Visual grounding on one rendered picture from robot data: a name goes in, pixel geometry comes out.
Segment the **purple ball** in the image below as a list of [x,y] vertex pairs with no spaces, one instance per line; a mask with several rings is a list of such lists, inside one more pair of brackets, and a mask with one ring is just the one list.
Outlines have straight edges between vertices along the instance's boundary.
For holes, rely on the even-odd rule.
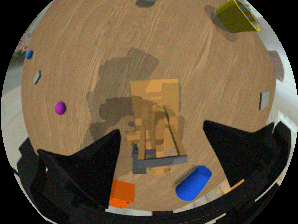
[[63,113],[65,112],[65,104],[57,103],[55,109],[56,109],[57,115],[63,115]]

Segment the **blue ball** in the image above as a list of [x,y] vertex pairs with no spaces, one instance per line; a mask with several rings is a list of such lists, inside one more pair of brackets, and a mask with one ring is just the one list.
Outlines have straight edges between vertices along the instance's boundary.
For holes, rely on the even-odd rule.
[[32,55],[33,55],[33,49],[29,49],[29,52],[27,53],[27,59],[31,59]]

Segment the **yellow cylinder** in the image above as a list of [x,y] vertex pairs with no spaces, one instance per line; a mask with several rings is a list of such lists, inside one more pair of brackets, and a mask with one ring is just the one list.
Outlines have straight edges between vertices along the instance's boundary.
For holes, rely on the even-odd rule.
[[245,4],[242,4],[239,0],[227,0],[226,3],[221,4],[221,7],[216,8],[214,16],[220,22],[221,27],[229,31],[230,34],[259,31],[257,20],[247,10]]

